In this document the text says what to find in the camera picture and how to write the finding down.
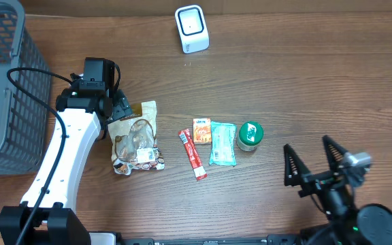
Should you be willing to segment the orange Kleenex tissue pack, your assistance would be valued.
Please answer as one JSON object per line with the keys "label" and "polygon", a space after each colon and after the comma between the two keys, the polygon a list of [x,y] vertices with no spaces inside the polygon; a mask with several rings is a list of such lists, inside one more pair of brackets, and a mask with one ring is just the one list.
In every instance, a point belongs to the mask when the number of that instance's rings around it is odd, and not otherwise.
{"label": "orange Kleenex tissue pack", "polygon": [[209,118],[193,119],[193,141],[195,144],[209,144],[212,142],[211,120]]}

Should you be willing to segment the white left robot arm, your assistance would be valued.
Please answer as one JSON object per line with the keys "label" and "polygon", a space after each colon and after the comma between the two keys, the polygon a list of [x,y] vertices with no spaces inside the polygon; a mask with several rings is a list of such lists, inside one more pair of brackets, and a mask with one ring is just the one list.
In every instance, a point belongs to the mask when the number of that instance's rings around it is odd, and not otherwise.
{"label": "white left robot arm", "polygon": [[125,96],[119,90],[119,66],[104,58],[87,57],[84,72],[72,74],[70,87],[56,98],[56,107],[21,87],[9,69],[9,81],[22,93],[54,115],[52,139],[42,165],[18,206],[5,206],[0,213],[4,244],[121,244],[113,231],[88,231],[76,216],[76,200],[87,156],[107,125],[124,118],[119,108]]}

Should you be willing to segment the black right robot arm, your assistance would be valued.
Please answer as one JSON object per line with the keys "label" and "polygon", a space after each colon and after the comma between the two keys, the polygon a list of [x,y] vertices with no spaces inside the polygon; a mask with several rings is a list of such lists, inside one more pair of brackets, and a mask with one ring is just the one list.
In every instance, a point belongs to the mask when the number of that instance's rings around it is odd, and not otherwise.
{"label": "black right robot arm", "polygon": [[313,174],[292,146],[284,145],[284,185],[300,186],[298,195],[310,197],[328,223],[302,229],[296,244],[392,244],[392,211],[370,203],[358,208],[355,189],[365,182],[372,166],[366,152],[351,153],[322,137],[329,169]]}

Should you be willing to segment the teal tissue pack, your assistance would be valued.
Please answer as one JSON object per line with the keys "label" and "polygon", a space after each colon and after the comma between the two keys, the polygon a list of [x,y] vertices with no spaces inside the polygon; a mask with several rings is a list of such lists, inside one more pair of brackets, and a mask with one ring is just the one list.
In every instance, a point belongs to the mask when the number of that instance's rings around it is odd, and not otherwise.
{"label": "teal tissue pack", "polygon": [[236,126],[231,123],[211,122],[212,150],[210,165],[236,166],[234,139]]}

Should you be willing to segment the green lid jar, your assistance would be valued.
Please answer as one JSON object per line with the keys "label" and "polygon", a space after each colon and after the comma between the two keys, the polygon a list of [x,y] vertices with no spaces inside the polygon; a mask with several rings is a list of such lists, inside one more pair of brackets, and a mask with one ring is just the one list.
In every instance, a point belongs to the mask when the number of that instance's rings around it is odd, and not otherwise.
{"label": "green lid jar", "polygon": [[263,127],[255,122],[245,122],[238,132],[237,145],[243,151],[254,151],[264,136]]}

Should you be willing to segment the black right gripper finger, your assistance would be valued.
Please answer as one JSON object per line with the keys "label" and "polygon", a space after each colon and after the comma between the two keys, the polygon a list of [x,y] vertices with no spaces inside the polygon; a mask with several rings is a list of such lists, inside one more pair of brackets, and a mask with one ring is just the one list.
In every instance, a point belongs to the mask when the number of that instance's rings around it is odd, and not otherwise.
{"label": "black right gripper finger", "polygon": [[336,172],[340,166],[344,155],[348,151],[339,143],[331,139],[328,135],[324,135],[322,137],[322,141],[329,164],[329,169],[333,172]]}
{"label": "black right gripper finger", "polygon": [[283,149],[285,159],[284,185],[301,185],[306,178],[311,176],[311,171],[306,167],[304,162],[298,157],[297,153],[289,144],[285,144]]}

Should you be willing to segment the red white snack packet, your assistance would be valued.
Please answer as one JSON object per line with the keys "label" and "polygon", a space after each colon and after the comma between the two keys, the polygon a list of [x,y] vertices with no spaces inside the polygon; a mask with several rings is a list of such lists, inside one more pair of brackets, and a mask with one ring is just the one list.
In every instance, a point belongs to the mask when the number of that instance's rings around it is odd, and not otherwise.
{"label": "red white snack packet", "polygon": [[206,178],[208,175],[205,169],[203,168],[203,164],[196,150],[189,129],[183,129],[179,131],[178,136],[184,145],[187,156],[189,158],[189,162],[195,174],[196,180],[202,180]]}

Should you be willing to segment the beige brown snack pouch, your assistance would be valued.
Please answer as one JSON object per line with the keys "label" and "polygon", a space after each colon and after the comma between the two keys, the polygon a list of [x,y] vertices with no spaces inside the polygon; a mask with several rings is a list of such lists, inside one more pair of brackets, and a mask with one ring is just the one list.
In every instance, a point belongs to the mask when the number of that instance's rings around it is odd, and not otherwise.
{"label": "beige brown snack pouch", "polygon": [[114,171],[129,176],[135,170],[163,170],[165,160],[157,141],[157,103],[135,104],[133,112],[108,126]]}

